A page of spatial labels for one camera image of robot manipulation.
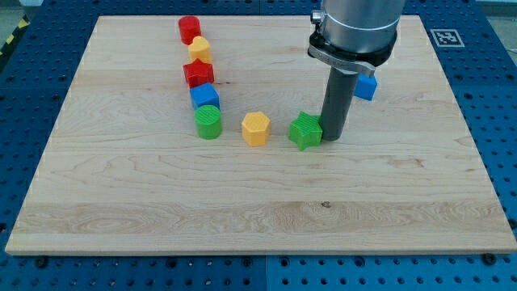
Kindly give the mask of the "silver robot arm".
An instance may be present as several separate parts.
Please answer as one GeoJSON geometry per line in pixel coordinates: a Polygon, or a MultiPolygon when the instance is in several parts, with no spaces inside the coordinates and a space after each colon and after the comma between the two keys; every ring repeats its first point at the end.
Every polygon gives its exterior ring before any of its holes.
{"type": "Polygon", "coordinates": [[[405,0],[322,0],[310,15],[308,54],[343,73],[368,77],[397,40],[405,0]]]}

